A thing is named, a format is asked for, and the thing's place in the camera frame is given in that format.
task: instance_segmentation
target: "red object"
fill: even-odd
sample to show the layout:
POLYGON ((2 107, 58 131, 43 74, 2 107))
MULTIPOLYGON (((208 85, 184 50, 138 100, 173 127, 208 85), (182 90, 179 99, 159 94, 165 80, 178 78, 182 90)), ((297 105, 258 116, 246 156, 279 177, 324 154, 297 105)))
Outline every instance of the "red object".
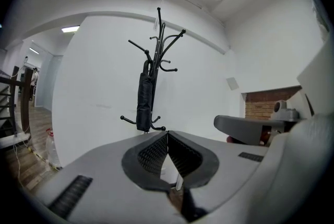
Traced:
POLYGON ((51 128, 48 128, 46 132, 48 133, 49 136, 53 137, 53 130, 51 130, 51 128))

